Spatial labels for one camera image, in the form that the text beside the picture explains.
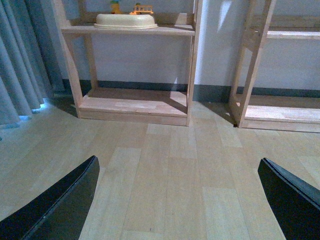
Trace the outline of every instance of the curtain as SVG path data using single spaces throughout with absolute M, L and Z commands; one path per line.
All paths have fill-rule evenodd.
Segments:
M 30 116 L 53 96 L 24 0 L 0 0 L 0 125 Z

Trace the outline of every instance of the toy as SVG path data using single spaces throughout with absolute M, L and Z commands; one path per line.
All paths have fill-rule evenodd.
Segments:
M 122 11 L 120 11 L 120 0 L 112 0 L 111 3 L 111 14 L 123 14 Z
M 133 11 L 130 12 L 130 15 L 140 15 L 141 13 L 153 14 L 154 12 L 152 11 L 152 5 L 141 5 L 139 2 L 137 2 Z

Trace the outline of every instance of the wooden shelving unit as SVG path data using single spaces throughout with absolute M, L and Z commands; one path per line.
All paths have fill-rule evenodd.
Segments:
M 320 98 L 252 95 L 267 39 L 320 40 L 320 17 L 273 15 L 276 2 L 265 0 L 262 15 L 255 15 L 256 0 L 250 0 L 229 97 L 231 113 L 239 128 L 320 133 Z M 246 49 L 252 56 L 243 94 L 237 94 Z
M 143 30 L 95 28 L 96 16 L 108 12 L 88 12 L 85 0 L 79 0 L 78 5 L 80 18 L 67 19 L 63 1 L 53 0 L 78 118 L 188 126 L 193 99 L 202 0 L 194 1 L 193 13 L 155 13 L 154 18 L 159 27 Z M 92 45 L 93 34 L 165 35 L 189 38 L 190 64 L 187 92 L 99 87 Z M 81 92 L 73 46 L 73 40 L 80 37 L 84 37 L 91 75 L 92 89 L 85 96 L 82 96 Z

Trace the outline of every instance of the plastic basin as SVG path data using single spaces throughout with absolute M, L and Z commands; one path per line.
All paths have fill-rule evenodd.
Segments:
M 149 14 L 98 14 L 94 26 L 101 29 L 153 29 L 158 27 L 154 17 Z

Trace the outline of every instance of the wooden floor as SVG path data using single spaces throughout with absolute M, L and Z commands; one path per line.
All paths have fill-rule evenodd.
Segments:
M 234 128 L 223 104 L 195 102 L 183 127 L 78 119 L 63 103 L 0 130 L 0 220 L 91 155 L 101 168 L 81 240 L 283 240 L 260 159 L 320 188 L 317 133 Z

